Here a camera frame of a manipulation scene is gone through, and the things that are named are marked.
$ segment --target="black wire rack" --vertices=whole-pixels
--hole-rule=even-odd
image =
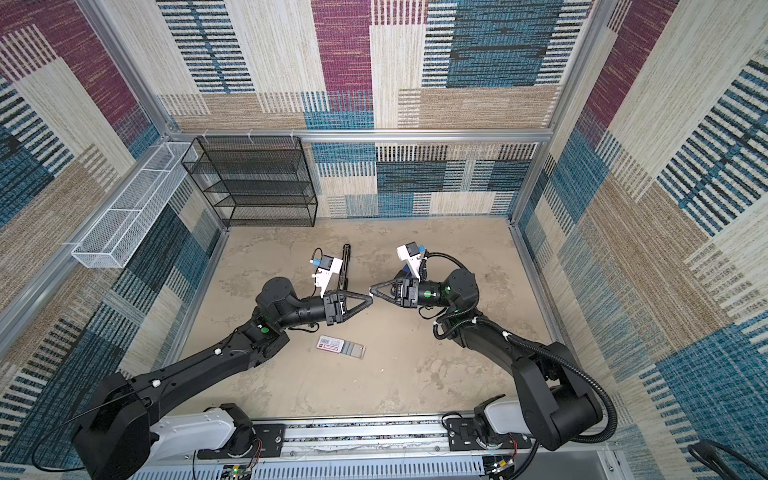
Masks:
[[[190,151],[182,164],[226,226],[314,227],[317,196],[299,138],[197,137]]]

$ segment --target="white mesh basket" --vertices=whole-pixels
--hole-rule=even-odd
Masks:
[[[181,158],[185,142],[158,148],[128,186],[99,217],[72,256],[87,268],[125,268],[187,174]],[[197,158],[197,152],[189,155]]]

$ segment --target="white label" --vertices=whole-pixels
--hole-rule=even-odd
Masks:
[[[317,341],[317,348],[329,352],[340,353],[343,346],[344,340],[335,339],[332,336],[321,335],[320,340]]]

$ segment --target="wire mesh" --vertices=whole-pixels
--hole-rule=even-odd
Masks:
[[[186,175],[186,142],[161,145],[99,217],[72,256],[87,268],[124,268]]]
[[[317,198],[298,138],[198,137],[182,164],[227,226],[315,224]]]

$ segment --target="robotic arm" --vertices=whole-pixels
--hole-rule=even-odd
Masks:
[[[328,325],[342,323],[373,302],[371,296],[346,290],[323,293],[298,299],[290,280],[273,278],[257,296],[251,318],[220,342],[130,381],[120,373],[102,380],[88,406],[93,411],[78,419],[73,439],[91,477],[128,478],[149,458],[194,449],[245,455],[253,447],[253,430],[250,419],[235,405],[174,417],[172,425],[161,419],[228,376],[271,359],[288,343],[285,329],[323,320]],[[362,302],[347,310],[349,299]]]
[[[496,397],[475,409],[473,423],[481,446],[498,448],[510,432],[529,433],[547,450],[569,441],[604,442],[613,435],[617,417],[611,399],[578,368],[565,345],[531,342],[483,315],[477,309],[480,291],[475,274],[457,259],[430,253],[415,243],[400,247],[398,254],[401,250],[420,255],[409,257],[408,266],[393,280],[371,286],[371,294],[403,308],[443,307],[444,313],[433,323],[435,338],[452,339],[487,356],[515,379],[519,404]],[[427,280],[426,261],[432,257],[451,260],[458,268],[442,282]],[[559,381],[559,385],[550,387],[547,380]],[[606,407],[608,424],[597,435],[582,435],[603,418],[598,396]]]

